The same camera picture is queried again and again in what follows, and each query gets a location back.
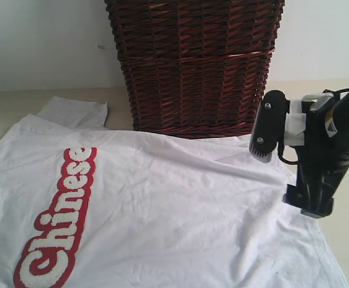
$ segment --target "folded white fabric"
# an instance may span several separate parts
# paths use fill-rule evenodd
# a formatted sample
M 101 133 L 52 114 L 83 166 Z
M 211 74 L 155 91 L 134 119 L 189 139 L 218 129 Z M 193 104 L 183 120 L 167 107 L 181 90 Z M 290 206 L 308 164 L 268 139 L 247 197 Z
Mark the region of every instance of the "folded white fabric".
M 0 141 L 0 287 L 348 287 L 248 140 L 27 116 Z
M 53 97 L 37 116 L 70 129 L 102 128 L 108 104 Z

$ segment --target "white t-shirt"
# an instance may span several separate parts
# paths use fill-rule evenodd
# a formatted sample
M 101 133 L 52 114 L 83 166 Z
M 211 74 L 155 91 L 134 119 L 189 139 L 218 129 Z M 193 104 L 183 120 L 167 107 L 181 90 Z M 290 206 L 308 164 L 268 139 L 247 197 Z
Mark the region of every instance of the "white t-shirt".
M 348 287 L 248 140 L 23 118 L 0 141 L 0 287 Z

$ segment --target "wicker basket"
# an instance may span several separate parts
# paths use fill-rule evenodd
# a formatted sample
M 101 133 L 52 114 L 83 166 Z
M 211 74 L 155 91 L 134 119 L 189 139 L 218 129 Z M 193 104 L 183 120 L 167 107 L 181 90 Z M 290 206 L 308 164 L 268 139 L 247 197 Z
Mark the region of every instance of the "wicker basket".
M 251 132 L 284 0 L 105 0 L 134 129 Z

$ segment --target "warning label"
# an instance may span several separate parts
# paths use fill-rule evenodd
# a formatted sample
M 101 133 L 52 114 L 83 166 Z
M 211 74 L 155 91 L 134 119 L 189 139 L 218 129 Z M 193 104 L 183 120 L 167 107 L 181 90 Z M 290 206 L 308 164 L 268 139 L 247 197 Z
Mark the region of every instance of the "warning label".
M 330 118 L 328 121 L 325 122 L 325 128 L 326 128 L 326 133 L 328 134 L 329 137 L 333 137 L 338 132 L 335 122 L 333 121 L 333 118 Z

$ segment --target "t-shirt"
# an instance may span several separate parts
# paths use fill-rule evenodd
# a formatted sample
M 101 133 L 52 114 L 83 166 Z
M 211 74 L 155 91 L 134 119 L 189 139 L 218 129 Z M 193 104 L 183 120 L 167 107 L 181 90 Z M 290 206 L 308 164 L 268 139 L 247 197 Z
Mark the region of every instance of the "t-shirt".
M 0 141 L 0 288 L 348 287 L 248 141 L 23 118 Z

